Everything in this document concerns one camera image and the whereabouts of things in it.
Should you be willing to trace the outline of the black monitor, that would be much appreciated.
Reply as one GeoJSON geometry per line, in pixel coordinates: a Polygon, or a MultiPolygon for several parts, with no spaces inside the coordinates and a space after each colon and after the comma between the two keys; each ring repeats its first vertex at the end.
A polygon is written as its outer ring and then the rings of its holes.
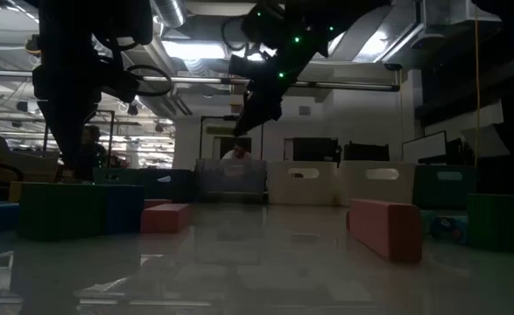
{"type": "Polygon", "coordinates": [[[389,145],[373,145],[349,142],[343,148],[344,160],[389,161],[389,145]]]}
{"type": "Polygon", "coordinates": [[[337,138],[286,138],[284,141],[284,160],[339,163],[341,161],[341,146],[337,138]]]}

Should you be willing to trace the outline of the blue plastic bin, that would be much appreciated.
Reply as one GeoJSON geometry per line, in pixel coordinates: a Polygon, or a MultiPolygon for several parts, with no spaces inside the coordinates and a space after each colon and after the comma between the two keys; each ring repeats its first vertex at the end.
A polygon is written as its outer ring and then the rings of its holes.
{"type": "Polygon", "coordinates": [[[192,171],[182,169],[145,169],[141,182],[147,199],[189,203],[195,199],[197,185],[192,171]]]}

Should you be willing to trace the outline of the person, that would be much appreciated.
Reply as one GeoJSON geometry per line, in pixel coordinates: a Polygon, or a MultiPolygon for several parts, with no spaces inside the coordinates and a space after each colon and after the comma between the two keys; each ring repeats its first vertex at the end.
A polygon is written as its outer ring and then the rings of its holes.
{"type": "Polygon", "coordinates": [[[107,151],[99,143],[100,129],[86,125],[82,131],[81,147],[74,168],[74,177],[81,181],[92,182],[94,169],[101,168],[106,162],[107,151]]]}
{"type": "Polygon", "coordinates": [[[222,160],[251,160],[250,147],[249,138],[235,138],[233,148],[222,156],[222,160]]]}

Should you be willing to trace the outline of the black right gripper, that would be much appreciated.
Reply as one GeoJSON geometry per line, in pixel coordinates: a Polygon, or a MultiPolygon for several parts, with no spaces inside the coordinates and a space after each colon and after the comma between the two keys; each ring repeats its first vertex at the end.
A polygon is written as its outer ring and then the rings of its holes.
{"type": "Polygon", "coordinates": [[[233,135],[240,137],[282,116],[282,97],[316,53],[328,56],[329,32],[300,31],[288,35],[273,56],[261,53],[261,61],[233,55],[229,73],[248,79],[243,109],[233,135]]]}

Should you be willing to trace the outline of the ceiling pipe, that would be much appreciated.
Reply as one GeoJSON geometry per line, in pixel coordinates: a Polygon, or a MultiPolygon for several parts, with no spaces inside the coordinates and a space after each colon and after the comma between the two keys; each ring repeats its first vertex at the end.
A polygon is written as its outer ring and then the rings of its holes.
{"type": "MultiPolygon", "coordinates": [[[[29,71],[10,71],[0,70],[0,78],[31,78],[32,72],[29,71]]],[[[244,78],[220,78],[220,77],[192,77],[192,76],[172,76],[173,83],[189,84],[211,84],[211,85],[246,85],[248,79],[244,78]]],[[[314,88],[314,89],[340,89],[357,91],[376,91],[376,92],[397,92],[399,85],[394,84],[370,84],[362,82],[336,82],[336,81],[296,81],[292,88],[314,88]]]]}

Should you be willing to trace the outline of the teal block with print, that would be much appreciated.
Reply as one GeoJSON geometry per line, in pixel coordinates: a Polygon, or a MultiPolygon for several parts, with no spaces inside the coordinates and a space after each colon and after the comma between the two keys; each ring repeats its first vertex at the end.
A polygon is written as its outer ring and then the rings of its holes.
{"type": "Polygon", "coordinates": [[[423,237],[443,242],[467,243],[467,215],[439,215],[432,210],[420,212],[423,237]]]}

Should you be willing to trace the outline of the green plastic bin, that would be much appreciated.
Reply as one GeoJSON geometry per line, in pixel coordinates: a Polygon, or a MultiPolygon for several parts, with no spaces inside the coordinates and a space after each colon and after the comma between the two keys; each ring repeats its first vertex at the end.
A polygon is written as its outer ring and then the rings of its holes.
{"type": "Polygon", "coordinates": [[[419,164],[412,202],[422,209],[464,209],[476,181],[473,166],[419,164]]]}

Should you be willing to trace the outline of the yellow block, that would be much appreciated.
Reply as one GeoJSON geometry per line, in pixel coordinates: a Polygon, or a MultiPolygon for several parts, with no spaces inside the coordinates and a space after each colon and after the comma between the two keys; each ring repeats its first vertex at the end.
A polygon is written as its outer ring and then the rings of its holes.
{"type": "Polygon", "coordinates": [[[18,203],[21,199],[23,182],[12,181],[9,187],[8,201],[10,203],[18,203]]]}

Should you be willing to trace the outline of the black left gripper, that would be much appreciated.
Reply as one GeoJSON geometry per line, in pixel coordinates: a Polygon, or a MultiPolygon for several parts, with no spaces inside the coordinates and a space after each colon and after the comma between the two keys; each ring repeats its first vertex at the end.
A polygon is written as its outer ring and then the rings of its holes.
{"type": "MultiPolygon", "coordinates": [[[[105,93],[132,102],[140,79],[107,56],[92,64],[61,69],[40,65],[32,70],[34,94],[40,100],[56,100],[73,93],[89,102],[98,102],[105,93]]],[[[95,116],[98,105],[55,101],[39,101],[38,105],[59,146],[65,171],[72,172],[75,180],[93,181],[94,169],[100,167],[100,130],[87,122],[95,116]]]]}

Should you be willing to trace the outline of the grey plastic bin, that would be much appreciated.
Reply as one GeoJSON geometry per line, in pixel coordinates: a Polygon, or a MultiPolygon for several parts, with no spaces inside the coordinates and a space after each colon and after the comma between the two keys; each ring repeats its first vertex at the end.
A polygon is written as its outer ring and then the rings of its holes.
{"type": "Polygon", "coordinates": [[[267,164],[263,160],[198,159],[195,174],[201,200],[260,203],[267,164]]]}

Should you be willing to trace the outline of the teal plastic bin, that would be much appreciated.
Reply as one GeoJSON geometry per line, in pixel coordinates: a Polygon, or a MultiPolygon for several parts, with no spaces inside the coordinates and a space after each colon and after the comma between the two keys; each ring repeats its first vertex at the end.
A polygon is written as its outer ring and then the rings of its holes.
{"type": "Polygon", "coordinates": [[[135,169],[95,168],[94,183],[97,185],[141,186],[141,172],[135,169]]]}

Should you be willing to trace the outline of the ceiling light panel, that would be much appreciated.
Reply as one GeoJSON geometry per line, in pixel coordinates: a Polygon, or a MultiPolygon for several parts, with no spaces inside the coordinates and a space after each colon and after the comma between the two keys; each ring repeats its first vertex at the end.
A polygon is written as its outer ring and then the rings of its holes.
{"type": "Polygon", "coordinates": [[[181,60],[224,60],[227,54],[221,44],[162,41],[166,53],[181,60]]]}

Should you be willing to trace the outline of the white board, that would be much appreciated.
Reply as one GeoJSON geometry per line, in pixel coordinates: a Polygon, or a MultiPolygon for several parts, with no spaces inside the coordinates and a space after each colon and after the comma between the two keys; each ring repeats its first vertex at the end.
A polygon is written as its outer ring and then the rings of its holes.
{"type": "Polygon", "coordinates": [[[441,131],[403,143],[403,160],[417,164],[420,159],[445,156],[447,133],[441,131]]]}

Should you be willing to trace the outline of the silver air duct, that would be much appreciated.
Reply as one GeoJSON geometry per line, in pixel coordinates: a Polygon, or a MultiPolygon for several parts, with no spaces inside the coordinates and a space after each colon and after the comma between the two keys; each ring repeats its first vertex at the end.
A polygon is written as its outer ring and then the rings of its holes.
{"type": "Polygon", "coordinates": [[[164,26],[181,27],[187,21],[187,8],[182,0],[151,0],[164,26]]]}

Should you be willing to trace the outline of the beige chair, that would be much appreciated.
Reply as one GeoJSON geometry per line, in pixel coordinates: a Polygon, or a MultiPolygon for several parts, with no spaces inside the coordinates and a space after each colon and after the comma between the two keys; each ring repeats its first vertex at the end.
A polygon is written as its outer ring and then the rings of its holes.
{"type": "Polygon", "coordinates": [[[59,156],[58,152],[12,150],[0,136],[0,187],[7,187],[13,181],[53,182],[59,156]]]}

